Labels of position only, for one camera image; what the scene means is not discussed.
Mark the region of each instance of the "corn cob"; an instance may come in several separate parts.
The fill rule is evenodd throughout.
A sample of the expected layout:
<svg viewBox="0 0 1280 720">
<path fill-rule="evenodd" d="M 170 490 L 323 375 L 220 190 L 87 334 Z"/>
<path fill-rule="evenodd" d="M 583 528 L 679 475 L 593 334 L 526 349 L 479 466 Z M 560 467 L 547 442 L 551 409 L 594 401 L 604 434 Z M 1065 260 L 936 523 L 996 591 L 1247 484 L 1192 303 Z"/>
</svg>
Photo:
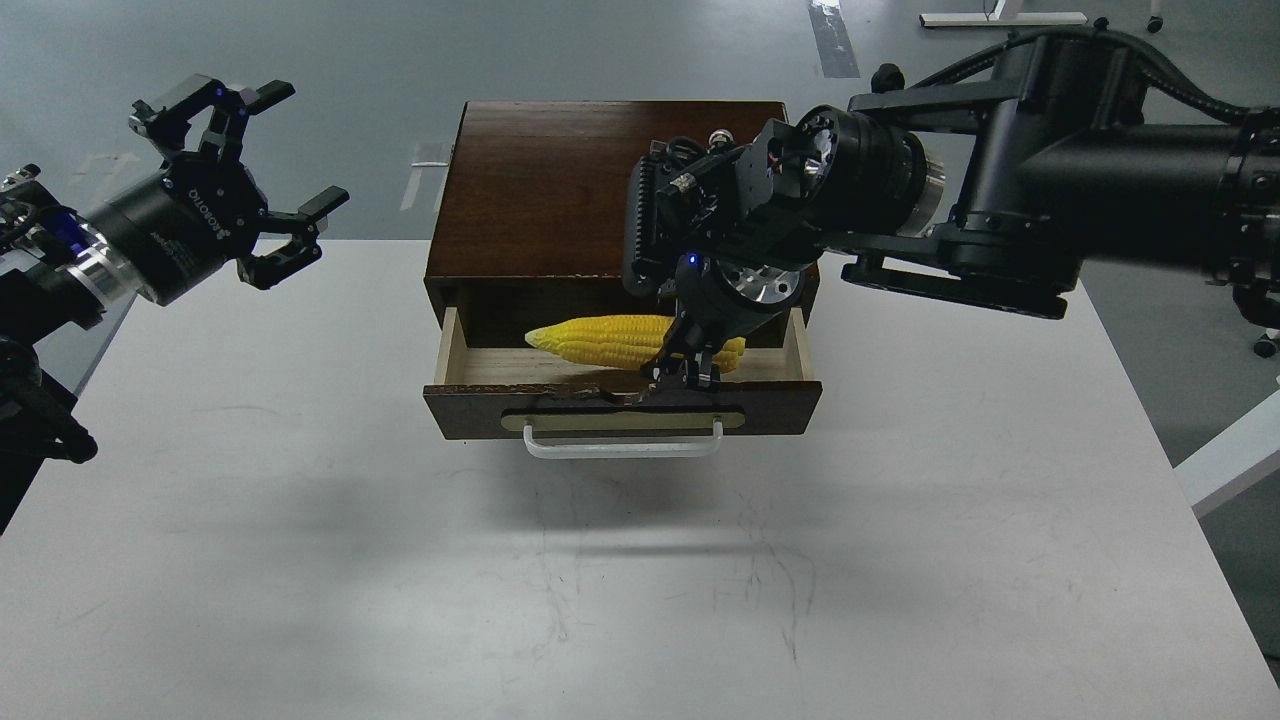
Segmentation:
<svg viewBox="0 0 1280 720">
<path fill-rule="evenodd" d="M 673 318 L 664 315 L 603 315 L 575 318 L 525 333 L 525 342 L 570 363 L 639 370 L 662 350 Z M 746 350 L 740 337 L 716 354 L 721 373 L 737 369 Z"/>
</svg>

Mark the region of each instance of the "wooden drawer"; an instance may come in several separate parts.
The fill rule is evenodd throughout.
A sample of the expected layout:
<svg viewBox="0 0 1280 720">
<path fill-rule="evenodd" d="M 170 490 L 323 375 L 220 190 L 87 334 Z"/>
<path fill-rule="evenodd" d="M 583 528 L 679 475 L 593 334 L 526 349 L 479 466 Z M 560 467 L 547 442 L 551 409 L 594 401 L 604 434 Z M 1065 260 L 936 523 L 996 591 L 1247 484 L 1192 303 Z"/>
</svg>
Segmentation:
<svg viewBox="0 0 1280 720">
<path fill-rule="evenodd" d="M 621 283 L 631 168 L 650 140 L 717 128 L 751 138 L 780 102 L 468 102 L 458 128 L 426 291 L 442 327 L 424 397 L 449 439 L 796 434 L 822 393 L 805 320 L 818 287 L 748 338 L 714 395 L 649 387 L 637 373 L 575 365 L 527 347 L 525 332 L 570 318 L 667 313 Z"/>
</svg>

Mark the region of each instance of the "drawer handle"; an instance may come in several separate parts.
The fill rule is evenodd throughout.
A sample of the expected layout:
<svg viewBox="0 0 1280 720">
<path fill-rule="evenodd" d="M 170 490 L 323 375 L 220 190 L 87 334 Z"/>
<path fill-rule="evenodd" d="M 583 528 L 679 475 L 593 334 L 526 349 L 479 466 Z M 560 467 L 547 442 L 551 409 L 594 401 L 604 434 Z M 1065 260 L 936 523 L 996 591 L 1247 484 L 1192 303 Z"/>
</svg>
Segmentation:
<svg viewBox="0 0 1280 720">
<path fill-rule="evenodd" d="M 719 418 L 712 423 L 707 439 L 668 442 L 640 438 L 636 442 L 584 442 L 544 445 L 534 439 L 534 425 L 525 423 L 525 447 L 534 457 L 544 460 L 585 460 L 591 457 L 705 457 L 719 450 L 724 439 L 724 423 Z"/>
</svg>

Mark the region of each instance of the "wooden lid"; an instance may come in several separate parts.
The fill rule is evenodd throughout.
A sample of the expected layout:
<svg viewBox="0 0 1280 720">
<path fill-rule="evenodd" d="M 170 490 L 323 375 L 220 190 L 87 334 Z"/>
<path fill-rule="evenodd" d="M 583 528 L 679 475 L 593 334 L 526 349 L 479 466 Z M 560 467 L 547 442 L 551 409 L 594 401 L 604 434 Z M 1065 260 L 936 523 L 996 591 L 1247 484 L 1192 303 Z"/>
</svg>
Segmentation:
<svg viewBox="0 0 1280 720">
<path fill-rule="evenodd" d="M 746 142 L 781 102 L 468 102 L 428 278 L 618 278 L 627 182 L 653 140 Z"/>
<path fill-rule="evenodd" d="M 653 311 L 621 283 L 632 168 L 654 140 L 726 128 L 746 142 L 771 118 L 786 119 L 782 102 L 468 102 L 426 264 L 436 318 L 470 305 L 468 341 L 502 346 L 539 323 Z M 805 315 L 817 268 L 809 277 Z M 494 334 L 495 315 L 518 318 Z"/>
</svg>

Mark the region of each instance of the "robotic arm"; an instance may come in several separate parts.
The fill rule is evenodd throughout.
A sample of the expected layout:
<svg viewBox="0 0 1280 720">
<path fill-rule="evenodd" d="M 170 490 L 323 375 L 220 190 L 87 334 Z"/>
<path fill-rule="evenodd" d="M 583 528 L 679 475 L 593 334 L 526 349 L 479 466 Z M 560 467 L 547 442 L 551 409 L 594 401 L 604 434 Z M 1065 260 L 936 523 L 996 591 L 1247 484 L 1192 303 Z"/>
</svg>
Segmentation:
<svg viewBox="0 0 1280 720">
<path fill-rule="evenodd" d="M 329 187 L 297 213 L 268 209 L 239 161 L 248 118 L 293 95 L 273 81 L 233 90 L 192 76 L 160 100 L 133 104 L 129 127 L 164 158 L 160 169 L 84 215 L 59 204 L 27 165 L 0 184 L 0 254 L 27 252 L 28 270 L 0 275 L 0 530 L 40 461 L 83 462 L 97 446 L 70 414 L 76 397 L 40 369 L 32 346 L 67 323 L 97 324 L 106 306 L 134 292 L 168 305 L 236 260 L 246 283 L 266 290 L 320 259 L 316 238 L 347 201 Z M 186 149 L 191 119 L 209 128 Z M 289 240 L 253 255 L 259 233 Z"/>
<path fill-rule="evenodd" d="M 1215 100 L 1105 24 L 1014 36 L 904 85 L 884 65 L 847 111 L 771 120 L 741 146 L 653 145 L 623 240 L 627 290 L 678 299 L 653 379 L 714 391 L 714 352 L 794 305 L 827 251 L 854 258 L 855 284 L 1055 319 L 1085 258 L 1199 268 L 1280 327 L 1280 111 Z M 1146 124 L 1148 88 L 1217 123 Z M 959 201 L 928 227 L 945 176 L 915 132 L 975 136 Z"/>
</svg>

